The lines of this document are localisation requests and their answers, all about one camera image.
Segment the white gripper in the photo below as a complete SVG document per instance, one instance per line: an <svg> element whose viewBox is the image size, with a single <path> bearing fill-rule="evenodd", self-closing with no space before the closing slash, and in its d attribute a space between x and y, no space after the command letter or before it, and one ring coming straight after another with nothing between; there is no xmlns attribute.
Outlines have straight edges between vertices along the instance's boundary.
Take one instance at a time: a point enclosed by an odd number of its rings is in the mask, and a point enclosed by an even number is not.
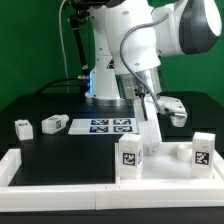
<svg viewBox="0 0 224 224"><path fill-rule="evenodd" d="M157 112L150 97L134 101L138 133L143 137L144 154L156 155L162 142Z"/></svg>

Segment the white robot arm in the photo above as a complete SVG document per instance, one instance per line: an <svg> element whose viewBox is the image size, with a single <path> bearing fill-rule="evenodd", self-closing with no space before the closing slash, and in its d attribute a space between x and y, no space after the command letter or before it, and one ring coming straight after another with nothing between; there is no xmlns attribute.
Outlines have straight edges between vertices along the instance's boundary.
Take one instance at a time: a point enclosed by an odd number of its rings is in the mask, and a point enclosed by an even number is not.
<svg viewBox="0 0 224 224"><path fill-rule="evenodd" d="M131 102L144 149L162 143L158 114L182 127L187 112L175 98L160 95L160 59L208 52L221 35L215 0L176 0L152 7L147 0L72 0L75 22L92 24L95 66L89 73L88 101L102 105Z"/></svg>

